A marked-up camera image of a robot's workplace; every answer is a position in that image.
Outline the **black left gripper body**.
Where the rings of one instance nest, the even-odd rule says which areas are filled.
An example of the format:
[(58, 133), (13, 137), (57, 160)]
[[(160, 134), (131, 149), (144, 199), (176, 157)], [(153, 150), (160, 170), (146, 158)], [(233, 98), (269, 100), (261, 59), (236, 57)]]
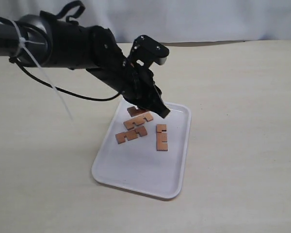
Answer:
[(148, 36), (137, 37), (127, 57), (110, 29), (93, 26), (89, 39), (92, 42), (90, 58), (96, 67), (88, 68), (87, 72), (138, 107), (150, 107), (160, 102), (160, 91), (153, 80), (153, 72), (136, 62), (143, 42), (150, 40)]

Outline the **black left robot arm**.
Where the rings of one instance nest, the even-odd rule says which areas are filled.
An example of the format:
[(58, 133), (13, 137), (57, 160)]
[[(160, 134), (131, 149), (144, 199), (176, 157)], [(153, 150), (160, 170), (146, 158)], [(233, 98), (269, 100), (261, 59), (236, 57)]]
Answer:
[(170, 111), (150, 66), (164, 64), (169, 49), (141, 35), (125, 56), (111, 30), (79, 25), (84, 10), (84, 4), (75, 0), (56, 15), (41, 11), (17, 21), (0, 17), (0, 56), (7, 56), (23, 72), (30, 67), (84, 69), (127, 102), (165, 118)]

